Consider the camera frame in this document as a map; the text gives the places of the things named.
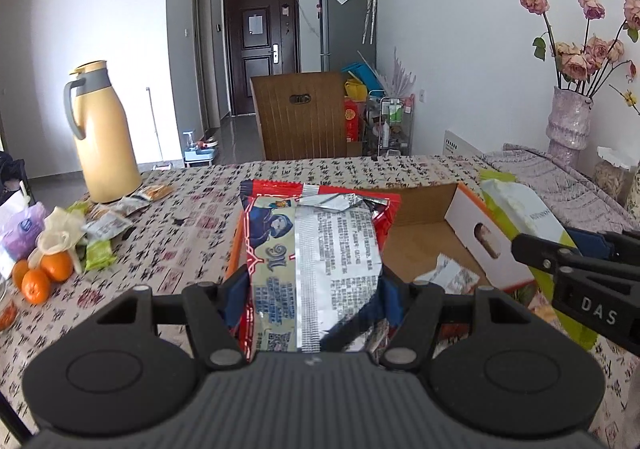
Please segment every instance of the gray refrigerator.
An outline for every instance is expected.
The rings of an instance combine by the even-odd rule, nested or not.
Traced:
[[[339,72],[351,63],[361,63],[358,52],[376,66],[376,32],[373,44],[369,43],[371,22],[367,39],[362,44],[367,0],[348,0],[340,4],[337,0],[320,0],[320,42],[323,72]]]

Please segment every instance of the orange fruit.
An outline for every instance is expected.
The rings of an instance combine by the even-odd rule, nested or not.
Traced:
[[[52,281],[64,283],[74,273],[74,262],[68,252],[43,255],[40,268]]]
[[[31,304],[42,304],[49,298],[51,282],[41,269],[33,269],[24,275],[22,294]]]
[[[22,288],[22,280],[27,272],[29,272],[29,262],[26,259],[21,259],[14,265],[11,271],[11,279],[14,280],[14,285],[18,289]]]

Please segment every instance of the pink vase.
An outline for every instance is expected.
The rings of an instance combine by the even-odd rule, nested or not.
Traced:
[[[593,100],[571,90],[554,88],[554,99],[546,135],[548,153],[577,169],[580,151],[588,144]]]

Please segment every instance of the gray thermos handle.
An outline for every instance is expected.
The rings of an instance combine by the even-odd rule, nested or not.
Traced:
[[[69,126],[71,127],[71,131],[74,132],[74,135],[78,140],[84,140],[86,138],[86,133],[84,129],[82,129],[77,123],[76,118],[74,117],[74,106],[71,103],[71,90],[74,88],[79,88],[80,86],[84,86],[86,79],[78,79],[72,80],[65,86],[65,111],[66,111],[66,119],[69,122]]]

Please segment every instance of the front door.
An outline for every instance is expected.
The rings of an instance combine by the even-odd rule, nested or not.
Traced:
[[[298,57],[296,0],[224,0],[231,111],[255,113],[251,77],[293,74]]]

